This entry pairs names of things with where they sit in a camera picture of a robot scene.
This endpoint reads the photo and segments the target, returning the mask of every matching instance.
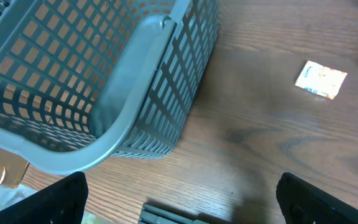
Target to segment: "plastic basket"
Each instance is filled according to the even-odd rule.
[[[0,147],[55,174],[175,147],[217,0],[0,1]]]

